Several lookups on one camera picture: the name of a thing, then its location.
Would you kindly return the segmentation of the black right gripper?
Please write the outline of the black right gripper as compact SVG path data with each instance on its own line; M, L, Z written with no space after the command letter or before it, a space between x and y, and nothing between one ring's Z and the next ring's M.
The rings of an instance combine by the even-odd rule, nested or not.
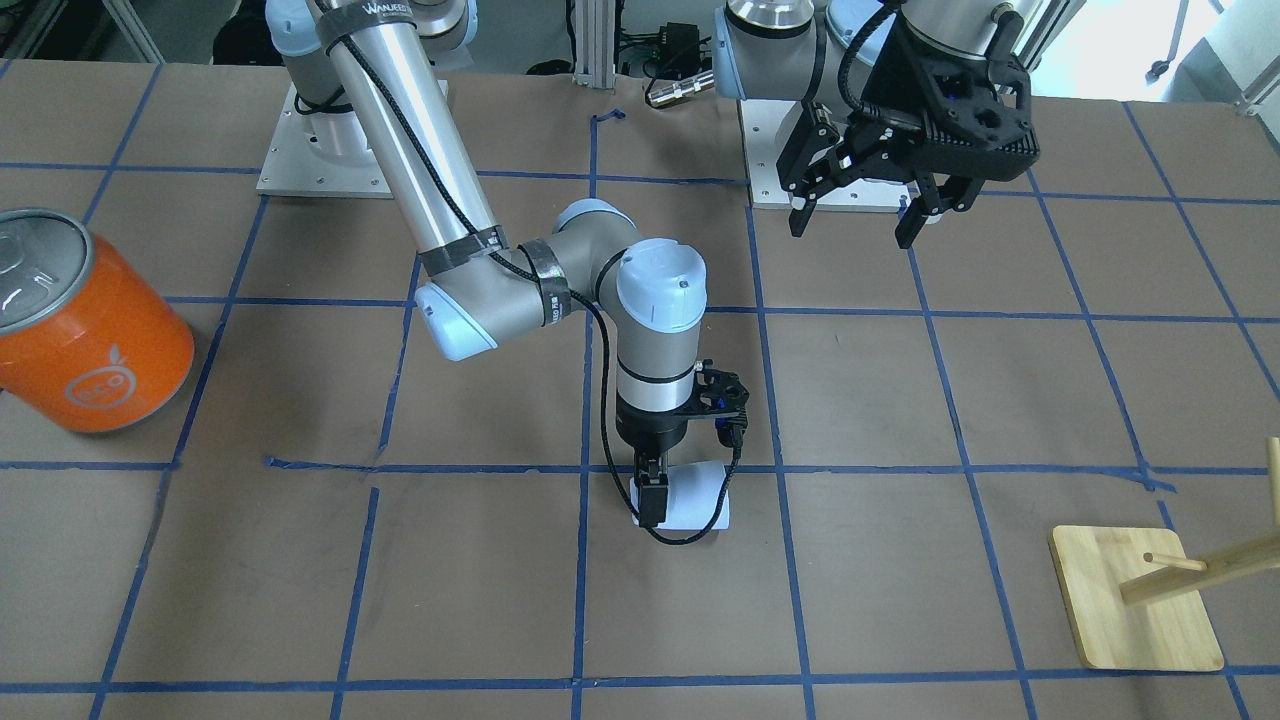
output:
M637 524L657 529L667 518L669 477L666 455L686 436L689 419L675 411L644 411L617 400L614 427L634 451Z

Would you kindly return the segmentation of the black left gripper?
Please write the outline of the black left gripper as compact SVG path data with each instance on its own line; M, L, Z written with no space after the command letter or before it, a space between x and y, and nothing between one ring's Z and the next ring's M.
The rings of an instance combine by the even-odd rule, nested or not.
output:
M792 199L791 236L818 201L856 181L915 182L895 238L910 249L931 218L966 211L986 181L1012 181L1041 156L1030 77L1015 49L1024 20L865 20L850 60L872 46L870 74L850 87L850 122L837 128L801 100L776 170ZM938 187L934 176L947 176Z

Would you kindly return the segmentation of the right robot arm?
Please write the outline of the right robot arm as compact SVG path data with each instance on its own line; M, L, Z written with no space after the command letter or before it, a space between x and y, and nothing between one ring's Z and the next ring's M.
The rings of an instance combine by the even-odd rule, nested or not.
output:
M580 309L600 313L616 351L602 396L634 451L621 486L634 521L675 543L724 529L727 468L668 462L692 418L724 409L698 357L707 265L596 199L566 208L549 234L509 243L433 69L472 40L476 3L269 1L265 15L301 106L358 122L417 246L426 282L415 297L442 354L458 361Z

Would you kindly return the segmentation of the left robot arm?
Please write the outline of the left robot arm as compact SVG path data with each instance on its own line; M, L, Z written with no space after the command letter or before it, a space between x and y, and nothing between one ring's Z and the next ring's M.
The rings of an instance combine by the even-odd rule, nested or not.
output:
M717 90L792 101L774 164L801 236L818 202L858 181L914 184L895 231L966 211L989 181L1041 155L1030 76L1015 53L1030 1L727 1L716 12Z

